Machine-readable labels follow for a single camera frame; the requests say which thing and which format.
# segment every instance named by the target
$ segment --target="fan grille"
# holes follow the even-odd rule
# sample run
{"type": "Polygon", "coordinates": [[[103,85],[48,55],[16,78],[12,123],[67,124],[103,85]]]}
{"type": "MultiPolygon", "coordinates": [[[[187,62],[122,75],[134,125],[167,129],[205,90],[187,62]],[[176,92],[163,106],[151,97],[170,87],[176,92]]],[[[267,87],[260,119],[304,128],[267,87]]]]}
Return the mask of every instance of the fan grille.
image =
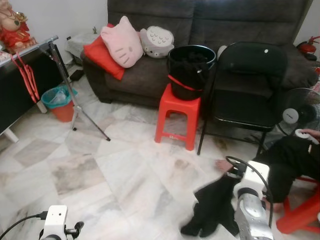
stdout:
{"type": "Polygon", "coordinates": [[[277,114],[281,115],[281,121],[278,123],[280,130],[291,135],[296,129],[314,129],[320,130],[320,95],[309,88],[295,88],[286,92],[280,99],[277,114]],[[295,109],[300,112],[297,123],[288,124],[282,119],[282,113],[286,109],[295,109]],[[302,109],[311,109],[310,112],[305,112],[303,115],[302,109]]]}

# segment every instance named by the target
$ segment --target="red plastic stool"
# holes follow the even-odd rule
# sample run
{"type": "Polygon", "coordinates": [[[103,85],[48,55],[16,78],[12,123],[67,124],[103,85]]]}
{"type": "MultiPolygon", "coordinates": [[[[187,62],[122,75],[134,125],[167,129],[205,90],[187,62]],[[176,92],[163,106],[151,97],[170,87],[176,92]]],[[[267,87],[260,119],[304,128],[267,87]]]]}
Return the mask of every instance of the red plastic stool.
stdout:
{"type": "Polygon", "coordinates": [[[195,147],[196,130],[199,118],[201,99],[200,97],[184,101],[176,98],[172,94],[171,84],[168,84],[161,97],[158,122],[156,125],[155,142],[160,143],[162,137],[169,137],[171,139],[178,139],[185,141],[185,148],[192,151],[195,147]],[[163,132],[165,127],[166,117],[169,117],[171,112],[186,114],[187,116],[187,133],[186,136],[163,132]]]}
{"type": "Polygon", "coordinates": [[[287,197],[283,203],[284,217],[276,221],[276,226],[284,234],[290,234],[296,230],[306,230],[320,234],[320,227],[308,226],[308,224],[318,219],[318,213],[320,212],[320,185],[313,179],[305,177],[298,177],[297,179],[316,183],[316,193],[294,210],[291,210],[287,197]]]}

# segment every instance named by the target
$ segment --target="red hanging strap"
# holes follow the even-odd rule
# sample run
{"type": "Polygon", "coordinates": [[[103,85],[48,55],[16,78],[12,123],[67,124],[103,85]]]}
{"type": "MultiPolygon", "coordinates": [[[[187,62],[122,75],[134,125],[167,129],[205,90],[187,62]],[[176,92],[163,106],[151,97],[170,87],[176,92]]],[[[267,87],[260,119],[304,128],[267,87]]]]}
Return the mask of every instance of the red hanging strap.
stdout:
{"type": "Polygon", "coordinates": [[[23,81],[24,81],[24,85],[25,85],[25,87],[26,87],[26,89],[27,89],[27,91],[28,91],[28,93],[29,93],[32,101],[33,101],[34,103],[36,103],[37,100],[36,100],[36,98],[35,98],[35,96],[34,96],[34,93],[33,93],[32,89],[31,89],[31,87],[30,87],[27,73],[25,72],[25,70],[24,70],[22,67],[20,67],[20,66],[17,64],[17,62],[15,61],[15,59],[13,58],[12,55],[10,55],[10,57],[11,57],[12,62],[13,62],[13,63],[17,66],[17,68],[19,69],[20,74],[21,74],[21,76],[22,76],[22,78],[23,78],[23,81]]]}
{"type": "Polygon", "coordinates": [[[36,99],[40,100],[33,69],[31,68],[31,66],[24,63],[24,61],[19,56],[19,53],[16,53],[16,55],[17,55],[18,59],[20,60],[21,64],[23,65],[24,71],[26,72],[29,84],[33,90],[33,93],[34,93],[36,99]]]}

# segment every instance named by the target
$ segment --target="electric fan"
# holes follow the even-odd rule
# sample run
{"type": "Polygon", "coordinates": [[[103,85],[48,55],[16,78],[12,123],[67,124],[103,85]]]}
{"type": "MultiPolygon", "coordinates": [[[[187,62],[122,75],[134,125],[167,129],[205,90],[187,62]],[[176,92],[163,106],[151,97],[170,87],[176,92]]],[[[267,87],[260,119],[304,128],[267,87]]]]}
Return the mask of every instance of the electric fan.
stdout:
{"type": "Polygon", "coordinates": [[[279,129],[293,135],[296,129],[320,130],[320,95],[309,88],[287,91],[277,104],[281,118],[279,129]]]}

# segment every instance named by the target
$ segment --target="person's hand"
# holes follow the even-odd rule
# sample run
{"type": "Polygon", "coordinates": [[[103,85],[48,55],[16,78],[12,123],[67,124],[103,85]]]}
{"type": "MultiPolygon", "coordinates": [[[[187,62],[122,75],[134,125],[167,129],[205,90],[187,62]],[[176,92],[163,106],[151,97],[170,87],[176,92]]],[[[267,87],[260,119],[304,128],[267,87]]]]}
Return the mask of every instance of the person's hand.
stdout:
{"type": "Polygon", "coordinates": [[[301,133],[310,134],[314,137],[318,142],[320,142],[320,131],[312,130],[312,129],[301,129],[301,133]]]}

